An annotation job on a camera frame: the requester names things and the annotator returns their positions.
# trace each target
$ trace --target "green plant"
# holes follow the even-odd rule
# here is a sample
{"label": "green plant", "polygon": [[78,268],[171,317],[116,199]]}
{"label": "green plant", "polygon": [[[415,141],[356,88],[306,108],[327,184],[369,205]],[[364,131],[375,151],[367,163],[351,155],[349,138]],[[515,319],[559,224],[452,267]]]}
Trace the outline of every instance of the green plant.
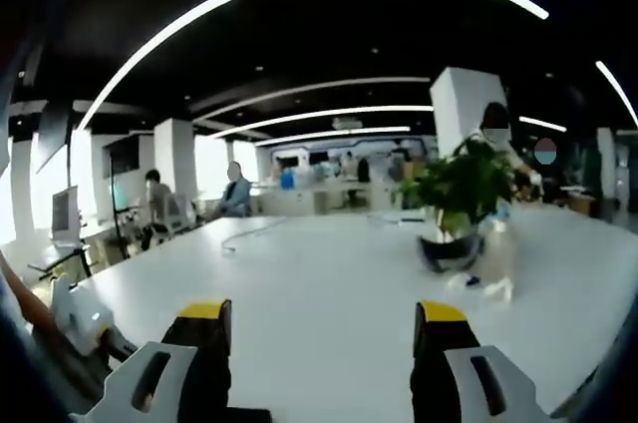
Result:
{"label": "green plant", "polygon": [[400,185],[398,193],[415,207],[437,211],[441,232],[456,236],[511,202],[513,170],[506,154],[488,143],[466,139],[448,158],[429,163],[423,175]]}

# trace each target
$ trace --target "black ceiling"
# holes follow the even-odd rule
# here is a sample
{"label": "black ceiling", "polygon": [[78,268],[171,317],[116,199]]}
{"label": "black ceiling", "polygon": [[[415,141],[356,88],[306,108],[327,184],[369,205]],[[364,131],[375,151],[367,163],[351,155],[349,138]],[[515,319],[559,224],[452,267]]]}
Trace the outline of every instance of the black ceiling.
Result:
{"label": "black ceiling", "polygon": [[[55,1],[46,32],[36,28],[43,32],[36,32],[34,42],[43,42],[44,51],[35,85],[18,81],[13,101],[95,99],[143,42],[202,1]],[[629,1],[532,1],[549,11],[548,20],[505,0],[237,0],[171,37],[108,99],[151,111],[152,119],[142,124],[142,119],[98,115],[95,125],[151,128],[166,117],[197,117],[291,87],[362,77],[435,80],[447,66],[458,66],[501,75],[518,115],[578,133],[601,125],[632,128],[619,98],[594,67],[603,60],[629,99],[638,98],[630,74],[638,23]],[[42,21],[45,13],[34,15]],[[204,99],[212,104],[188,111]],[[215,119],[240,125],[328,108],[428,103],[428,85],[376,84],[287,96]],[[366,125],[415,125],[406,122],[412,120],[406,114],[363,119]],[[415,122],[422,122],[424,132],[434,129],[431,115]],[[260,131],[279,137],[329,129],[328,119]]]}

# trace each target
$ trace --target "window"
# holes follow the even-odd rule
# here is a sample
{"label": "window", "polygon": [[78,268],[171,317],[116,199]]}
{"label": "window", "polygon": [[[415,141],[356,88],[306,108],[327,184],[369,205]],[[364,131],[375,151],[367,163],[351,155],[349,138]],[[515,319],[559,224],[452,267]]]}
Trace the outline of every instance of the window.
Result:
{"label": "window", "polygon": [[224,139],[195,136],[195,175],[197,189],[218,199],[228,184],[228,149]]}
{"label": "window", "polygon": [[74,131],[71,136],[71,185],[78,186],[78,209],[84,218],[97,213],[92,163],[91,132]]}
{"label": "window", "polygon": [[50,228],[53,194],[67,187],[67,146],[60,149],[36,174],[38,134],[31,141],[31,213],[34,228]]}
{"label": "window", "polygon": [[0,177],[0,245],[16,239],[16,226],[13,221],[13,201],[11,198],[11,148],[13,139],[9,138],[9,165]]}
{"label": "window", "polygon": [[257,163],[257,148],[254,144],[243,141],[232,143],[234,158],[241,165],[243,176],[251,182],[259,182],[259,164]]}

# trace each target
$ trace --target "black pot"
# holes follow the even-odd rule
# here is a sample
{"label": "black pot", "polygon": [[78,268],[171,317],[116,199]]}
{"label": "black pot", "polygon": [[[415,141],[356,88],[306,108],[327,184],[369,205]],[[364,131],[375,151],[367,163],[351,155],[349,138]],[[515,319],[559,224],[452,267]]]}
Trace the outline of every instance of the black pot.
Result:
{"label": "black pot", "polygon": [[427,240],[421,236],[417,239],[424,262],[435,273],[469,269],[483,248],[483,237],[476,232],[445,243]]}

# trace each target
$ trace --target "potted plant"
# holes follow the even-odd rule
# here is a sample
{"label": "potted plant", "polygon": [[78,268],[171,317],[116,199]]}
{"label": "potted plant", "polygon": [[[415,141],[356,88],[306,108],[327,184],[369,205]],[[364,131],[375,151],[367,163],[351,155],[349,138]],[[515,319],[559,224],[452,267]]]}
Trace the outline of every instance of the potted plant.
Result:
{"label": "potted plant", "polygon": [[427,260],[439,265],[439,260],[477,252],[479,223],[499,201],[511,202],[512,185],[505,153],[469,138],[451,156],[429,163],[419,178],[403,182],[398,192],[409,205],[434,211],[437,235],[434,240],[420,237],[420,242]]}

